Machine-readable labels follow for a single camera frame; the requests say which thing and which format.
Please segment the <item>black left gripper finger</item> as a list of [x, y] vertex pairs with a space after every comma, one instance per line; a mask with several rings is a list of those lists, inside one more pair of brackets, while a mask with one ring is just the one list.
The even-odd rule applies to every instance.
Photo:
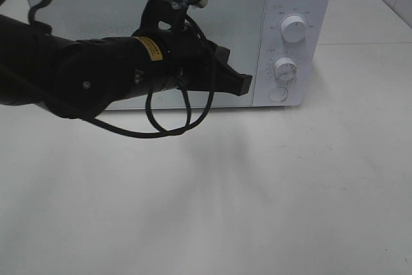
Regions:
[[238, 73], [229, 64], [230, 50], [222, 46], [216, 46], [214, 60], [216, 75], [214, 79], [214, 91], [229, 93], [236, 96], [246, 95], [252, 83], [252, 76]]

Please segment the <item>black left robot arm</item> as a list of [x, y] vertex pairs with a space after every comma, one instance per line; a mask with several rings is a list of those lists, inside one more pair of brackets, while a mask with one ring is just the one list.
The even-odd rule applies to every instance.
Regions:
[[96, 117], [110, 104], [171, 89], [242, 96], [252, 77], [203, 39], [187, 5], [148, 0], [130, 37], [73, 41], [1, 17], [1, 104], [40, 104], [62, 118]]

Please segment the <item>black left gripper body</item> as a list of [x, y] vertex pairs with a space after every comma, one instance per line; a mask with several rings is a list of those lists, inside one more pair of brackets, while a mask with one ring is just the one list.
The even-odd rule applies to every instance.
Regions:
[[208, 40], [188, 16], [189, 5], [168, 0], [148, 0], [140, 27], [133, 33], [156, 62], [171, 88], [216, 91], [219, 71], [225, 67], [225, 48]]

